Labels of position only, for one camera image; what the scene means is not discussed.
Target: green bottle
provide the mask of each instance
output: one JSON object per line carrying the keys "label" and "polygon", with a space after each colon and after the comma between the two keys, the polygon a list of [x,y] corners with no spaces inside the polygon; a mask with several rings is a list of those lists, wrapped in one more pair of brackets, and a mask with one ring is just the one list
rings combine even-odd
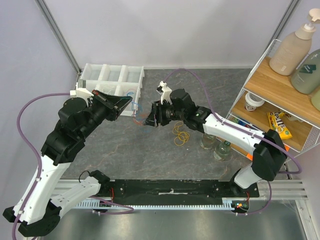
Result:
{"label": "green bottle", "polygon": [[320,111],[320,90],[311,98],[313,106]]}
{"label": "green bottle", "polygon": [[218,146],[215,147],[213,156],[218,161],[224,161],[226,157],[230,153],[230,142],[229,141],[222,141]]}
{"label": "green bottle", "polygon": [[320,85],[320,49],[303,61],[292,75],[291,83],[302,94],[310,94]]}

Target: beige lotion bottle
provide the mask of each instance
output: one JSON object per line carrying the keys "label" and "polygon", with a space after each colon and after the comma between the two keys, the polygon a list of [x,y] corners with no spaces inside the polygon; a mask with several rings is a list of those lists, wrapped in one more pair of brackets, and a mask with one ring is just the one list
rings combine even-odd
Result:
{"label": "beige lotion bottle", "polygon": [[309,23],[303,24],[297,31],[284,38],[274,56],[270,67],[280,75],[289,76],[308,54],[312,44],[312,36],[316,31],[314,24],[320,23],[319,8],[309,11]]}

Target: plastic cup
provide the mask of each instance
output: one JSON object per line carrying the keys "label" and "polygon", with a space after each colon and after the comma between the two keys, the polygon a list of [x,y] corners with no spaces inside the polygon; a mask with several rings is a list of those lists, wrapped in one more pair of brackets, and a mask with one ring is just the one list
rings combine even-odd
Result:
{"label": "plastic cup", "polygon": [[261,107],[265,103],[265,100],[253,95],[252,93],[248,92],[245,95],[245,109],[249,112],[256,110],[258,107]]}

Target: rubber band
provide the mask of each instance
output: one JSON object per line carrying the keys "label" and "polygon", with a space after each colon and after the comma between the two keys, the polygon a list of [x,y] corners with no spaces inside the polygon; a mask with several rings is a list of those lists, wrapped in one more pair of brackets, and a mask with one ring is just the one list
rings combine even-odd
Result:
{"label": "rubber band", "polygon": [[179,130],[179,128],[182,127],[183,125],[184,125],[183,121],[178,121],[175,123],[174,128],[172,129],[172,133],[174,135],[177,135],[174,138],[173,142],[175,145],[177,145],[179,147],[184,145],[186,142],[188,142],[189,137],[190,137],[190,134],[188,132]]}

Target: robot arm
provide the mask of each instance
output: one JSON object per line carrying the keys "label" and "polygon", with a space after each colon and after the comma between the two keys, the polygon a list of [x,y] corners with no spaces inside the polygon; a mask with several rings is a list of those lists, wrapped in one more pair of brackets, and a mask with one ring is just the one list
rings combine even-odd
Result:
{"label": "robot arm", "polygon": [[[196,106],[184,89],[171,91],[164,82],[160,83],[157,91],[161,94],[161,101],[155,101],[152,104],[151,113],[145,120],[145,125],[158,127],[165,126],[170,121],[180,120],[192,130],[223,138],[250,153],[253,156],[252,163],[236,172],[230,181],[234,191],[241,192],[262,179],[267,181],[275,179],[286,160],[286,155],[254,136],[265,138],[285,149],[276,131],[270,129],[268,132],[262,132],[249,129],[216,113],[212,114],[210,109]],[[239,131],[229,125],[252,134]]]}
{"label": "robot arm", "polygon": [[[19,214],[19,232],[25,237],[40,237],[50,233],[62,216],[82,200],[97,194],[109,178],[100,171],[90,173],[84,181],[63,194],[52,197],[59,179],[85,146],[86,138],[103,122],[115,121],[132,101],[130,96],[112,96],[97,90],[88,92],[78,88],[59,110],[59,121],[47,136],[41,149],[41,175],[35,172],[19,202],[4,210],[3,216],[14,222]],[[21,205],[34,182],[37,185],[23,211]]]}

